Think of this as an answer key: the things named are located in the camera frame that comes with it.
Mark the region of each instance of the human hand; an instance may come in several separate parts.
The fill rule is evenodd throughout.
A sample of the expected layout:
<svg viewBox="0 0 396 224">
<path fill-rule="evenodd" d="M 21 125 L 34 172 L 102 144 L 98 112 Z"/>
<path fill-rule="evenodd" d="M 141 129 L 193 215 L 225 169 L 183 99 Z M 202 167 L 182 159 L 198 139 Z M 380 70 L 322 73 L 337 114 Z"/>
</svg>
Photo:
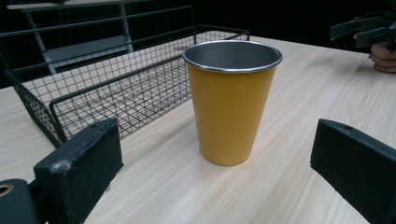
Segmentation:
<svg viewBox="0 0 396 224">
<path fill-rule="evenodd" d="M 396 50 L 388 49 L 389 43 L 376 43 L 371 47 L 374 69 L 382 73 L 396 73 Z"/>
</svg>

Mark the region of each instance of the wire basket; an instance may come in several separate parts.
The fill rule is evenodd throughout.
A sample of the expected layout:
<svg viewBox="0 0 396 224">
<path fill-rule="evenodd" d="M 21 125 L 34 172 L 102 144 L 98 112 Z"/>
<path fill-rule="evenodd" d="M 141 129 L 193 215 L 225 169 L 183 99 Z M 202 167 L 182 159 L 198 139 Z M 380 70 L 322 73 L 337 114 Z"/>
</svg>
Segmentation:
<svg viewBox="0 0 396 224">
<path fill-rule="evenodd" d="M 127 19 L 179 10 L 192 12 L 191 7 L 179 7 Z M 249 31 L 196 25 L 192 19 L 192 25 L 143 36 L 125 45 L 5 72 L 32 119 L 56 147 L 88 125 L 108 118 L 118 119 L 120 138 L 124 138 L 190 100 L 183 50 L 221 39 L 248 40 Z"/>
</svg>

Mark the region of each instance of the light wood tabletop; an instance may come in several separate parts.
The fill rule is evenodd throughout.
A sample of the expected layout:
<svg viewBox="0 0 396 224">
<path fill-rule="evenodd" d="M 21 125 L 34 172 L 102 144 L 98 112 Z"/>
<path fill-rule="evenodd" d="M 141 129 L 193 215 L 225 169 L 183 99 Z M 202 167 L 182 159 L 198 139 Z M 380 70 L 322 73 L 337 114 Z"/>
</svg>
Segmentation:
<svg viewBox="0 0 396 224">
<path fill-rule="evenodd" d="M 279 49 L 254 148 L 219 166 L 199 151 L 191 101 L 121 140 L 124 166 L 85 223 L 367 223 L 310 167 L 319 119 L 396 148 L 396 76 L 368 54 L 252 36 Z M 12 88 L 0 90 L 0 180 L 35 179 L 54 146 Z"/>
</svg>

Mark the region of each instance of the metal basket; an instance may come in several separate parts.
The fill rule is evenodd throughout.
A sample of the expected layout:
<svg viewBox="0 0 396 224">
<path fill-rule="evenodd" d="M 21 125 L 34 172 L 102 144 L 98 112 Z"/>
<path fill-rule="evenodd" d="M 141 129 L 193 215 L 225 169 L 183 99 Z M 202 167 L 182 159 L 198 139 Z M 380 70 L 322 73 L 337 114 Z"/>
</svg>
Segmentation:
<svg viewBox="0 0 396 224">
<path fill-rule="evenodd" d="M 192 15 L 192 7 L 178 7 L 120 19 L 135 20 L 180 10 Z M 70 57 L 19 68 L 10 66 L 5 72 L 32 119 L 56 147 L 88 125 L 108 118 L 118 119 L 123 138 L 190 100 L 190 82 L 181 58 L 185 48 L 212 40 L 249 39 L 246 30 L 197 25 L 193 18 L 190 20 L 188 26 L 160 34 L 136 40 L 131 35 L 132 40 L 119 46 L 82 55 L 71 53 Z M 95 22 L 106 21 L 0 34 L 0 39 Z"/>
</svg>

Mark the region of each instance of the cup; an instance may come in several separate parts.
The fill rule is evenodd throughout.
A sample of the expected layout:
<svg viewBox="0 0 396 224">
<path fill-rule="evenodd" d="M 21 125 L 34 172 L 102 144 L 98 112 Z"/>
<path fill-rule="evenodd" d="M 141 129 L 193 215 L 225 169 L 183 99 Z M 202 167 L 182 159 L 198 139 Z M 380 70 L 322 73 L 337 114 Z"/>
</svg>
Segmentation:
<svg viewBox="0 0 396 224">
<path fill-rule="evenodd" d="M 265 102 L 283 57 L 243 40 L 210 41 L 183 51 L 201 154 L 218 165 L 250 155 Z"/>
</svg>

